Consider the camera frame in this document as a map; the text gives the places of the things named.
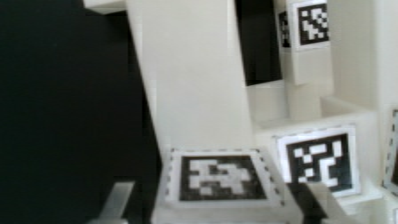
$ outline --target dark background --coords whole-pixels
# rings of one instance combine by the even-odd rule
[[[236,0],[247,84],[280,79],[270,2]],[[119,180],[149,223],[160,167],[126,14],[0,0],[0,223],[83,224]]]

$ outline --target white foam block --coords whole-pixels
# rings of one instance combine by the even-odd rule
[[[288,102],[284,81],[247,87],[254,122],[264,122],[288,117]]]
[[[250,146],[234,1],[126,3],[161,155]]]

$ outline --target white block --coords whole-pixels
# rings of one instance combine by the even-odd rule
[[[250,114],[254,122],[288,117],[288,98],[284,81],[273,81],[247,87]]]
[[[332,76],[330,49],[321,48],[311,51],[289,53],[293,73],[288,74],[295,85],[314,83],[319,77]]]
[[[375,48],[376,44],[376,30],[378,25],[383,27],[391,21],[385,15],[394,15],[385,10],[382,11],[380,18],[375,18],[375,4],[382,4],[375,0],[332,0],[328,1],[328,19],[330,19],[330,50],[332,50],[332,70],[334,70],[334,85],[335,97],[362,107],[375,108],[378,94],[385,92],[378,88],[378,77],[387,78],[385,73],[378,74],[378,68],[387,68],[387,73],[394,71],[391,66],[396,67],[389,54],[382,54],[378,63],[389,63],[389,66],[378,67],[376,56],[380,51]],[[396,3],[389,4],[389,9],[394,9]],[[391,35],[394,29],[387,28],[383,33]],[[380,50],[387,48],[394,52],[389,43],[383,42]]]
[[[128,15],[163,160],[250,146],[234,1],[128,0]]]

